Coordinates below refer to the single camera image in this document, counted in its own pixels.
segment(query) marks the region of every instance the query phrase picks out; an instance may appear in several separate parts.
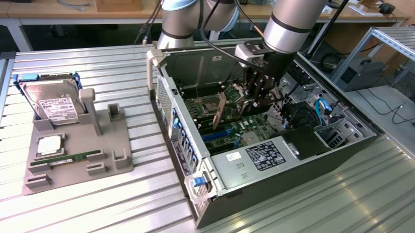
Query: wooden table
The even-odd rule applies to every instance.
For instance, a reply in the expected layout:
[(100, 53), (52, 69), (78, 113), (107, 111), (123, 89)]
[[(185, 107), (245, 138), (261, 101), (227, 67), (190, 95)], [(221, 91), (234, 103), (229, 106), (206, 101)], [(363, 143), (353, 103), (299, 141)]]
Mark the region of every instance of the wooden table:
[(0, 0), (0, 18), (8, 18), (7, 10), (11, 5), (10, 1)]
[[(68, 0), (68, 2), (71, 4), (82, 4), (94, 1)], [(20, 51), (31, 51), (32, 47), (26, 38), (22, 25), (139, 24), (147, 21), (155, 5), (156, 0), (143, 0), (143, 10), (139, 12), (98, 12), (95, 6), (87, 6), (84, 7), (84, 11), (79, 11), (60, 5), (56, 0), (32, 0), (32, 3), (12, 2), (7, 10), (10, 19), (3, 24), (11, 31)], [(269, 22), (273, 11), (269, 5), (247, 5), (243, 6), (243, 9), (254, 22)], [(327, 27), (335, 11), (334, 9), (331, 14), (321, 15), (318, 23), (325, 23), (321, 32)], [(399, 26), (410, 17), (398, 10), (395, 10), (394, 13), (397, 15), (395, 26)], [(386, 17), (365, 17), (346, 7), (337, 22), (379, 23), (389, 21), (390, 19)], [(162, 22), (162, 12), (155, 22)]]

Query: desk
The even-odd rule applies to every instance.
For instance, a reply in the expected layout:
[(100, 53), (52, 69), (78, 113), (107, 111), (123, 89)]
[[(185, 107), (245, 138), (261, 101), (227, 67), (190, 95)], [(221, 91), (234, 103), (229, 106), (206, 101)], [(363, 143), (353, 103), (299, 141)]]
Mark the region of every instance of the desk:
[[(379, 86), (370, 89), (373, 93), (379, 96), (391, 106), (391, 108), (403, 105), (399, 109), (399, 114), (406, 119), (413, 119), (415, 117), (415, 104), (414, 102), (394, 88), (389, 86)], [(367, 89), (359, 91), (350, 91), (346, 93), (347, 97), (355, 102), (357, 106), (361, 108), (363, 113), (373, 119), (373, 121), (383, 128), (387, 132), (389, 138), (397, 143), (397, 145), (406, 151), (407, 154), (415, 155), (415, 127), (411, 121), (403, 122), (402, 117), (395, 115), (394, 112), (381, 115), (381, 113), (390, 112), (390, 108), (378, 99)]]
[(0, 1), (0, 18), (8, 18), (7, 10), (11, 5), (10, 1)]
[[(86, 2), (92, 2), (92, 0), (71, 0), (72, 4)], [(0, 20), (0, 24), (8, 27), (20, 51), (31, 51), (32, 47), (22, 25), (139, 24), (146, 22), (155, 4), (155, 0), (143, 0), (143, 10), (139, 12), (98, 12), (95, 6), (86, 7), (84, 11), (79, 11), (60, 5), (56, 0), (34, 0), (32, 3), (12, 2), (7, 10), (10, 19)], [(269, 21), (273, 11), (269, 5), (247, 5), (243, 6), (243, 9), (254, 22)], [(321, 32), (327, 27), (335, 11), (334, 9), (331, 14), (321, 15), (318, 23), (325, 23)], [(394, 13), (398, 20), (395, 26), (399, 26), (410, 17), (398, 10)], [(155, 22), (162, 23), (162, 13)], [(347, 7), (338, 18), (338, 22), (385, 23), (389, 22), (389, 19), (386, 17), (365, 17)]]

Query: hard drive label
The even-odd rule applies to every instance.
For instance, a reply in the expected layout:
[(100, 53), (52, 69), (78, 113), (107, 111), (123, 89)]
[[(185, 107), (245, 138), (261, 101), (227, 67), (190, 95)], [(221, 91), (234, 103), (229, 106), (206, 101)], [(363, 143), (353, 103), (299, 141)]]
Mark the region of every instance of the hard drive label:
[(71, 98), (40, 100), (39, 104), (52, 122), (78, 118)]
[(273, 142), (266, 142), (255, 147), (250, 147), (246, 151), (257, 169), (261, 171), (287, 162)]

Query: metal table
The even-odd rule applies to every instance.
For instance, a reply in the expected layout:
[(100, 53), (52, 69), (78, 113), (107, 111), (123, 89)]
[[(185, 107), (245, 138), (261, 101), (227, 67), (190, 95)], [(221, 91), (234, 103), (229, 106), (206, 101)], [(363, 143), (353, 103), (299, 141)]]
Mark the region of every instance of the metal table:
[(83, 86), (96, 90), (95, 107), (111, 102), (124, 107), (135, 170), (23, 196), (32, 111), (16, 89), (8, 88), (0, 122), (2, 232), (413, 232), (415, 162), (386, 138), (335, 172), (195, 230), (147, 97), (148, 49), (124, 46), (18, 54), (14, 73), (76, 70)]

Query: open computer chassis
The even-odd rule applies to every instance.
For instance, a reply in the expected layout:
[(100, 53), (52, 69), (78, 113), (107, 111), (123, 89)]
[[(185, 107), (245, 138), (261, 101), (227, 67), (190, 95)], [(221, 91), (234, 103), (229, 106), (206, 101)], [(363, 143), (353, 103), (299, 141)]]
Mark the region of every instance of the open computer chassis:
[[(234, 53), (235, 47), (223, 49)], [(286, 95), (299, 82), (293, 95), (262, 114), (225, 118), (215, 131), (202, 120), (221, 101), (215, 84), (230, 77), (221, 84), (231, 88), (229, 104), (242, 67), (211, 47), (163, 50), (158, 65), (152, 107), (198, 228), (331, 172), (383, 134), (301, 54), (275, 88)], [(333, 111), (319, 124), (314, 107), (322, 98)], [(305, 109), (302, 116), (293, 106)], [(199, 177), (206, 183), (195, 184)]]

